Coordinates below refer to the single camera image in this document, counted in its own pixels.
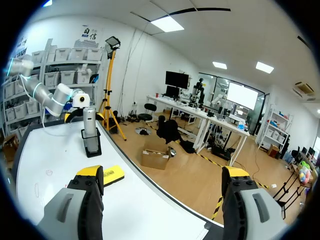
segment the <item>yellow black caution tape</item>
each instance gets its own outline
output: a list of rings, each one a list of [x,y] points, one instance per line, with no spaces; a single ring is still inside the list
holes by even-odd
[[[150,127],[150,128],[152,128],[152,129],[154,129],[154,130],[158,130],[157,128],[155,128],[154,126],[151,126],[150,124],[148,124],[147,123],[147,125]],[[203,156],[202,154],[200,154],[200,153],[197,153],[197,155],[198,156],[200,156],[200,157],[202,157],[203,159],[205,159],[205,160],[207,160],[207,161],[209,161],[210,163],[213,163],[213,164],[215,164],[215,165],[217,165],[217,166],[219,166],[220,168],[222,168],[223,166],[221,165],[221,164],[219,164],[219,163],[217,163],[217,162],[215,162],[215,161],[213,161],[213,160],[211,160],[211,159],[209,159],[208,157],[206,157],[206,156]],[[258,181],[256,181],[256,184],[258,184],[260,187],[263,187],[263,188],[265,188],[265,189],[269,189],[269,186],[267,186],[267,185],[264,185],[264,184],[262,184],[262,183],[260,183],[260,182],[258,182]]]
[[[220,208],[220,206],[221,206],[221,203],[222,203],[222,200],[223,200],[223,199],[224,199],[224,198],[223,198],[222,195],[221,195],[221,196],[219,197],[218,203],[216,204],[216,207],[215,207],[214,213],[213,213],[213,215],[212,215],[212,217],[211,217],[211,220],[214,220],[215,217],[217,216],[218,211],[219,211],[219,208]]]

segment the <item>white robotic arm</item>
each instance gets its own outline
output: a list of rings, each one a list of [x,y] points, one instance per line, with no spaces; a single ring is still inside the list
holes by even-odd
[[[218,96],[211,101],[211,106],[212,105],[221,105],[220,99],[223,99],[223,95],[221,93],[218,94]]]
[[[89,107],[90,97],[80,89],[72,90],[65,84],[59,83],[53,94],[49,92],[41,81],[30,78],[33,67],[32,61],[13,58],[7,76],[20,74],[21,84],[26,93],[41,103],[51,115],[59,117],[69,99],[73,99],[72,106],[75,108]]]

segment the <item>white table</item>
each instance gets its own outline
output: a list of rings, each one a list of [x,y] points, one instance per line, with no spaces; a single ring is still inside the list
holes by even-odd
[[[81,137],[83,121],[46,128],[65,136],[49,135],[42,128],[27,131],[19,146],[22,150],[18,149],[16,192],[22,211],[33,224],[39,223],[45,205],[79,170],[119,165],[124,179],[105,187],[102,197],[104,239],[202,240],[208,233],[205,224],[221,233],[221,224],[169,195],[121,152],[98,122],[97,127],[102,155],[92,158],[87,158]]]
[[[201,138],[201,135],[202,134],[205,135],[205,133],[206,133],[206,132],[204,132],[204,128],[205,128],[207,118],[208,118],[207,113],[204,111],[196,111],[193,107],[190,107],[190,106],[179,106],[175,101],[169,100],[164,97],[155,97],[155,96],[147,95],[146,98],[147,98],[147,102],[153,101],[155,105],[157,105],[157,103],[162,103],[170,108],[180,110],[184,113],[190,114],[196,118],[201,119],[201,124],[200,124],[199,131],[198,131],[197,135],[190,133],[181,127],[178,127],[179,131],[195,138],[193,148],[197,149],[196,147],[199,145],[199,140]]]
[[[232,155],[232,157],[230,159],[229,165],[232,166],[235,163],[235,161],[236,161],[236,159],[237,159],[242,147],[244,146],[247,137],[250,136],[249,132],[240,130],[235,125],[230,124],[230,123],[228,123],[226,121],[218,120],[216,117],[208,117],[207,120],[208,120],[207,121],[207,125],[206,125],[205,130],[204,130],[205,133],[209,130],[210,123],[213,123],[215,125],[223,127],[225,129],[230,130],[231,132],[234,132],[234,133],[237,133],[237,134],[240,135],[240,137],[241,137],[240,141],[237,144],[237,146],[235,148],[235,152],[234,152],[234,154]],[[205,143],[203,144],[204,140],[205,140],[205,134],[203,134],[201,136],[201,138],[200,138],[200,140],[198,142],[198,146],[196,146],[197,147],[197,152],[196,152],[197,154],[205,147],[207,140],[205,140]]]

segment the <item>ceiling light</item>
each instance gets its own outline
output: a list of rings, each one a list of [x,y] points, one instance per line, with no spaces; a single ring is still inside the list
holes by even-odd
[[[268,74],[270,74],[275,69],[273,66],[269,66],[259,61],[256,63],[255,68],[258,70],[264,71]]]
[[[212,63],[216,68],[227,69],[227,65],[225,65],[224,63],[216,62],[216,61],[213,61]]]
[[[166,33],[184,30],[184,28],[170,16],[162,17],[152,21],[151,23]]]

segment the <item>black stool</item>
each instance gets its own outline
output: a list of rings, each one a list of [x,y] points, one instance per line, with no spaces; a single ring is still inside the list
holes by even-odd
[[[150,110],[152,112],[155,112],[157,110],[157,106],[154,105],[154,104],[151,104],[151,103],[146,103],[144,105],[144,108],[147,110]],[[135,129],[135,132],[137,134],[140,134],[140,135],[150,135],[151,134],[151,131],[149,129],[146,128],[146,121],[150,121],[153,119],[152,115],[151,114],[148,114],[148,113],[140,113],[138,115],[138,118],[143,121],[143,126],[142,127],[137,127]]]

